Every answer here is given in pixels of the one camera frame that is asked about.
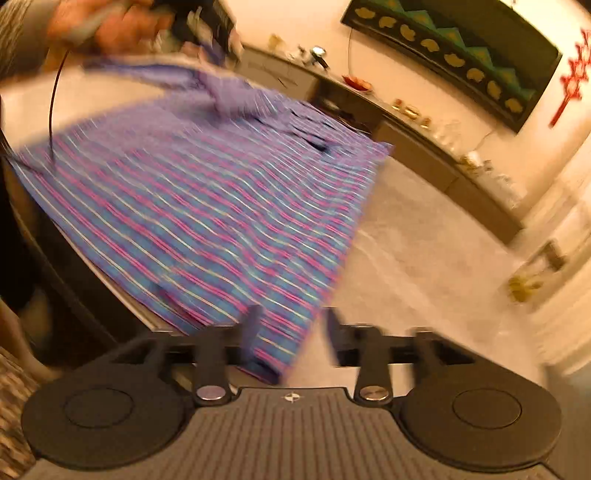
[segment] red bowl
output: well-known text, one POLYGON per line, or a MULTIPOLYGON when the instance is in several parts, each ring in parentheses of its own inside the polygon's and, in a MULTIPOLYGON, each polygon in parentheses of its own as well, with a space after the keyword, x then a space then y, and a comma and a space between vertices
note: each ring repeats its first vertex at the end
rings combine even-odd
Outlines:
POLYGON ((360 80, 357 77, 349 77, 347 75, 343 75, 343 80, 345 81, 345 83, 347 85, 349 85, 351 88, 354 88, 355 90, 357 90, 359 92, 371 92, 371 90, 372 90, 371 83, 365 82, 367 85, 369 85, 369 88, 368 88, 367 86, 362 85, 360 82, 362 82, 363 80, 360 80))

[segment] red hanging ornament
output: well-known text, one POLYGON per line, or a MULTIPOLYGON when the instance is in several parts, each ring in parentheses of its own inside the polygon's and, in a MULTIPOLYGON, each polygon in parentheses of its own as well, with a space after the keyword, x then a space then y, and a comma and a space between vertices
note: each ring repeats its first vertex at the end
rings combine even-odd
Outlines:
POLYGON ((564 88, 564 100, 550 121, 550 127, 556 125, 571 100, 581 100, 583 98, 581 94, 581 83, 589 81, 587 67, 591 66, 591 30, 581 29, 581 33, 583 34, 583 43, 576 43, 574 45, 577 48, 579 56, 576 59, 569 59, 570 75, 560 78, 564 88))

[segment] black plastic mount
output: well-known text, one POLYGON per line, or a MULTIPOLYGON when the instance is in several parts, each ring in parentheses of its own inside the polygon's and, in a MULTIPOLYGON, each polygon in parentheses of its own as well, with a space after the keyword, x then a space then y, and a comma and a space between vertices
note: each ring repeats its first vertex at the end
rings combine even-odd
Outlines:
MULTIPOLYGON (((261 313, 249 307, 238 324, 204 327, 190 337, 144 335, 41 388, 22 415, 34 453, 92 470, 160 451, 196 408, 240 396, 230 390, 226 366, 252 359, 261 313), (194 365, 190 392, 173 381, 174 364, 194 365)), ((433 332, 385 336, 376 327, 343 325, 333 309, 326 316, 339 365, 359 367, 352 400, 389 411, 432 458, 496 473, 533 466, 552 450, 560 409, 538 385, 433 332), (389 364, 412 365, 415 385, 404 397, 394 397, 389 364)))

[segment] floor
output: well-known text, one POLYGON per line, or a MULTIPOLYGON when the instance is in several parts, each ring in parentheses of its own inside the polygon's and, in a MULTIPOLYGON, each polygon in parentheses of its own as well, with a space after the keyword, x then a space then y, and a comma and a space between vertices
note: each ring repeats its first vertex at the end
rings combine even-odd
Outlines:
MULTIPOLYGON (((526 314, 503 289, 516 267, 479 223, 389 158, 327 304, 347 323, 371 323, 392 335, 428 327, 544 384, 526 314)), ((285 383, 351 389, 353 369, 333 364, 324 323, 316 322, 285 383)), ((392 366, 391 375, 396 394, 411 388, 407 366, 392 366)), ((252 384, 243 375, 233 380, 252 384)))

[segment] person's hand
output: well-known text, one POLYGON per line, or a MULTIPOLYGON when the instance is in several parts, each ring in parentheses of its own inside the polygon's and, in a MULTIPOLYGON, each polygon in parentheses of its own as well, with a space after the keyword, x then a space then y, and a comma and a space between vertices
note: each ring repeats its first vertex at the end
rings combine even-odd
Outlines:
MULTIPOLYGON (((60 41, 84 24, 93 14, 113 0, 61 0, 50 20, 47 36, 60 41)), ((152 0, 134 0, 129 10, 114 10, 101 23, 94 36, 95 44, 107 54, 133 53, 142 40, 153 40, 160 30, 170 27, 170 14, 151 12, 152 0)))

